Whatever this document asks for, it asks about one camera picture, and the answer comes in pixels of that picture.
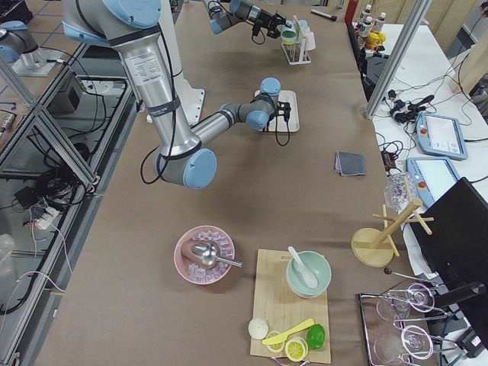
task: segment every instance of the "black marker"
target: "black marker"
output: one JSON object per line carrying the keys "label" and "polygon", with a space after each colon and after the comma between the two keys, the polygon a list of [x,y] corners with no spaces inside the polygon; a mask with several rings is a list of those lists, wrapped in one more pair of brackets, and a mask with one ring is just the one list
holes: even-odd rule
{"label": "black marker", "polygon": [[315,9],[312,9],[311,11],[312,11],[312,14],[319,15],[320,17],[327,18],[327,19],[329,19],[331,21],[336,21],[337,20],[337,17],[335,15],[323,13],[323,12],[318,11],[318,10],[315,10]]}

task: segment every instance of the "green bowl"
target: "green bowl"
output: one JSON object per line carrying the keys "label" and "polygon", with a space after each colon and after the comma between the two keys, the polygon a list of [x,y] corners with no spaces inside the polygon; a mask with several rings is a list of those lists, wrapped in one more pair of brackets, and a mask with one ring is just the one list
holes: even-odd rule
{"label": "green bowl", "polygon": [[299,271],[297,261],[291,259],[287,266],[288,286],[300,297],[320,296],[327,289],[332,279],[332,271],[327,259],[323,255],[310,250],[299,252],[298,255],[305,266],[317,277],[319,285],[317,288],[308,287]]}

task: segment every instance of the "white spoon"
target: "white spoon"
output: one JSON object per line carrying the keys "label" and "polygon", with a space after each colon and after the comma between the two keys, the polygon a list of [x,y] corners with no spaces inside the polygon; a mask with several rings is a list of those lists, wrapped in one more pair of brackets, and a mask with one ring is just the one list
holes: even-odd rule
{"label": "white spoon", "polygon": [[308,269],[305,264],[302,262],[300,256],[298,255],[297,251],[293,246],[288,247],[288,251],[290,252],[291,256],[294,258],[295,261],[298,263],[298,268],[302,274],[303,280],[305,281],[305,284],[310,287],[310,288],[317,288],[319,286],[319,282],[317,280],[317,277],[313,275],[312,272],[310,272],[310,269]]}

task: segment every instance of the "yellow knife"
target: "yellow knife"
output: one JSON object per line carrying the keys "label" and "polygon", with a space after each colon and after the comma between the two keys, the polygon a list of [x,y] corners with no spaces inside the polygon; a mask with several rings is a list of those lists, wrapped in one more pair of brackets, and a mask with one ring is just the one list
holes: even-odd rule
{"label": "yellow knife", "polygon": [[315,321],[312,318],[304,320],[302,323],[294,326],[293,328],[282,332],[278,335],[275,335],[274,337],[263,339],[262,344],[263,345],[276,345],[278,343],[282,343],[287,340],[288,336],[290,334],[299,332],[300,330],[304,330],[307,328],[310,328],[313,324],[315,324]]}

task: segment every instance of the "black monitor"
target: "black monitor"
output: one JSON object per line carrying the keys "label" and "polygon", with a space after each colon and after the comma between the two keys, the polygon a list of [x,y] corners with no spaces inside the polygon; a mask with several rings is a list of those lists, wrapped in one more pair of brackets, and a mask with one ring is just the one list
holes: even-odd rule
{"label": "black monitor", "polygon": [[[450,291],[471,282],[488,286],[488,204],[461,178],[424,214],[432,235],[419,224],[412,230],[425,260]],[[488,348],[488,294],[457,303],[481,342]]]}

